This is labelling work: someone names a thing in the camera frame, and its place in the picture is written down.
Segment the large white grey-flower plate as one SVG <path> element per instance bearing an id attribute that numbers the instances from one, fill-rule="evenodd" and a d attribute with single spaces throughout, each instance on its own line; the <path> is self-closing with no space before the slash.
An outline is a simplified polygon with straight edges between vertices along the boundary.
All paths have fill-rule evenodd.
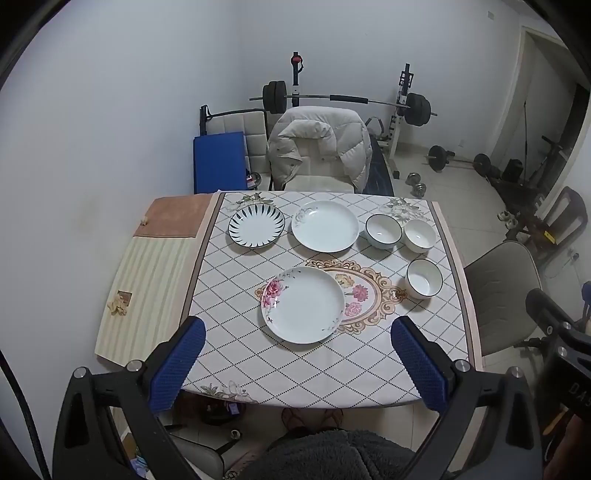
<path id="1" fill-rule="evenodd" d="M 352 247 L 360 234 L 358 218 L 335 201 L 314 201 L 294 213 L 291 233 L 301 245 L 318 253 L 338 253 Z"/>

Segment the grey chair at right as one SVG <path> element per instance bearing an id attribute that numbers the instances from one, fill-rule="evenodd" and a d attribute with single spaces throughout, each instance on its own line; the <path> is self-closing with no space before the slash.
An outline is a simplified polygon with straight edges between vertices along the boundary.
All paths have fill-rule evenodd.
<path id="1" fill-rule="evenodd" d="M 526 311 L 526 297 L 542 287 L 530 251 L 505 241 L 465 267 L 485 356 L 526 340 L 537 325 Z"/>

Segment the white dark-rimmed bowl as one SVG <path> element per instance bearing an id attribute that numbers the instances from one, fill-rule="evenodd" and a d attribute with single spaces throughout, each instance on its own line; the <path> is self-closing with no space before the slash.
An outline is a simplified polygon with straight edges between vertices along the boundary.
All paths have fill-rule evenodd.
<path id="1" fill-rule="evenodd" d="M 415 299 L 426 300 L 437 296 L 444 284 L 440 268 L 426 259 L 416 259 L 407 268 L 405 285 L 407 293 Z"/>

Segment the light blue dark-rimmed bowl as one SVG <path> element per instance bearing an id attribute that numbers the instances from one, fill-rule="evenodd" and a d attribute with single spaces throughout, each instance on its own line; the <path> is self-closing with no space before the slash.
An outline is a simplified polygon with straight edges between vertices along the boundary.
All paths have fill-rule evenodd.
<path id="1" fill-rule="evenodd" d="M 370 246 L 393 250 L 403 237 L 400 223 L 386 214 L 374 214 L 366 221 L 365 236 Z"/>

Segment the pink flower white plate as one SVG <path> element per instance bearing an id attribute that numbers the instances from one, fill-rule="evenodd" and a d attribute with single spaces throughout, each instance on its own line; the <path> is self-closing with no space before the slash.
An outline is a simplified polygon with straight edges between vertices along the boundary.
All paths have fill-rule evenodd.
<path id="1" fill-rule="evenodd" d="M 270 280 L 260 297 L 267 328 L 281 340 L 308 345 L 329 338 L 345 312 L 345 293 L 321 269 L 291 268 Z"/>

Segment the barbell on floor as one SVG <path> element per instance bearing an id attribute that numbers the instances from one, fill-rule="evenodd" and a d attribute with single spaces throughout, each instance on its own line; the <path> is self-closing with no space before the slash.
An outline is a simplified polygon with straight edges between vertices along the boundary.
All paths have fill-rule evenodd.
<path id="1" fill-rule="evenodd" d="M 486 177 L 491 169 L 491 160 L 486 154 L 477 154 L 473 160 L 460 158 L 456 156 L 454 151 L 445 149 L 440 145 L 432 146 L 426 159 L 429 167 L 436 173 L 441 173 L 448 166 L 472 166 L 473 169 L 481 176 Z"/>

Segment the plain white bowl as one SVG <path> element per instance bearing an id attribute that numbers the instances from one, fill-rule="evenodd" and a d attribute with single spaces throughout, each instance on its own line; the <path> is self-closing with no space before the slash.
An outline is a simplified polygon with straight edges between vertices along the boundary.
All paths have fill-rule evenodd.
<path id="1" fill-rule="evenodd" d="M 415 219 L 404 225 L 403 239 L 411 251 L 423 254 L 435 246 L 437 234 L 427 222 Z"/>

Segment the brown plastic chair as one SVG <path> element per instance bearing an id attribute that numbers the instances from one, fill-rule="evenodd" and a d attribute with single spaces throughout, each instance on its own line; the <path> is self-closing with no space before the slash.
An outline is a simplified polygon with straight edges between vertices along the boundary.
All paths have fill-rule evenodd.
<path id="1" fill-rule="evenodd" d="M 543 219 L 538 248 L 555 252 L 569 247 L 585 230 L 588 212 L 581 195 L 564 187 Z"/>

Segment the striped beige brown table mat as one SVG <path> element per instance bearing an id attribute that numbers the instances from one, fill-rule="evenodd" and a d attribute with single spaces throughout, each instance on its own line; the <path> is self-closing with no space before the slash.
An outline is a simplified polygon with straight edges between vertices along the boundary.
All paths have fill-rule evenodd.
<path id="1" fill-rule="evenodd" d="M 145 360 L 190 311 L 221 209 L 221 193 L 161 197 L 140 220 L 103 310 L 94 353 L 123 366 Z"/>

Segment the dark fuzzy clothing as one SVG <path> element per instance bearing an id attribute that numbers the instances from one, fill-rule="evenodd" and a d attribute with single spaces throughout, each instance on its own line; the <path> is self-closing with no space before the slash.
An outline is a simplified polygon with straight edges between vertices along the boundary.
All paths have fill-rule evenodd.
<path id="1" fill-rule="evenodd" d="M 297 427 L 247 465 L 240 479 L 396 479 L 414 452 L 366 430 Z"/>

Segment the blue folded mat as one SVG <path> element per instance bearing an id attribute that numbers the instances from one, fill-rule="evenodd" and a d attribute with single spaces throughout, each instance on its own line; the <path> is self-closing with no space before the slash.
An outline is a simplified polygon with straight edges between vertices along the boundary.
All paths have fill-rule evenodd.
<path id="1" fill-rule="evenodd" d="M 193 139 L 195 194 L 246 190 L 246 170 L 242 132 L 207 134 Z"/>

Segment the diamond pattern floral tablecloth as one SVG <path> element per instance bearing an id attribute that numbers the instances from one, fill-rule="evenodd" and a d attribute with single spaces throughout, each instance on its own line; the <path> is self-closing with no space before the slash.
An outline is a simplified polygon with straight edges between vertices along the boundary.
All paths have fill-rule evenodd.
<path id="1" fill-rule="evenodd" d="M 360 223 L 386 214 L 435 229 L 426 259 L 443 276 L 431 299 L 410 294 L 416 254 L 363 237 L 339 253 L 308 249 L 290 230 L 262 248 L 235 244 L 231 218 L 250 205 L 286 220 L 311 202 L 346 207 Z M 218 400 L 295 408 L 360 408 L 416 401 L 419 392 L 391 345 L 392 322 L 407 315 L 454 359 L 481 366 L 476 314 L 460 255 L 439 204 L 329 192 L 231 192 L 221 197 L 190 297 L 206 342 L 185 390 Z"/>

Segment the blue striped white plate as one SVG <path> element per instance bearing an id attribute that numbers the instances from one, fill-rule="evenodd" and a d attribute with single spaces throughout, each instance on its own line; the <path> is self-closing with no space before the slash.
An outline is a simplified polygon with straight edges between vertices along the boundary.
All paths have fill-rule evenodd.
<path id="1" fill-rule="evenodd" d="M 235 212 L 228 223 L 228 235 L 238 246 L 257 249 L 276 242 L 284 227 L 286 218 L 280 209 L 257 203 Z"/>

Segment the white weight rack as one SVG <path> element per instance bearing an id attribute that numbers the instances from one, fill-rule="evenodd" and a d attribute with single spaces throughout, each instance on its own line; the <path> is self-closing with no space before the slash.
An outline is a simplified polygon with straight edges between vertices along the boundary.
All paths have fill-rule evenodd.
<path id="1" fill-rule="evenodd" d="M 412 86 L 413 78 L 414 74 L 411 72 L 411 64 L 407 63 L 401 71 L 396 105 L 394 105 L 394 114 L 391 116 L 390 122 L 388 153 L 391 162 L 394 161 L 394 156 L 396 155 L 401 128 L 405 119 L 404 110 L 407 107 L 407 97 Z"/>

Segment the white puffer jacket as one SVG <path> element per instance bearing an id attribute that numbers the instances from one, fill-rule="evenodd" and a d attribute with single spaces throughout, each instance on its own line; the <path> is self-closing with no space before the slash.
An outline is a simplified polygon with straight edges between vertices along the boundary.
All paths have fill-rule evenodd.
<path id="1" fill-rule="evenodd" d="M 356 111 L 345 108 L 290 108 L 276 121 L 266 144 L 276 190 L 286 189 L 301 175 L 334 178 L 361 193 L 372 158 L 372 138 L 365 122 Z"/>

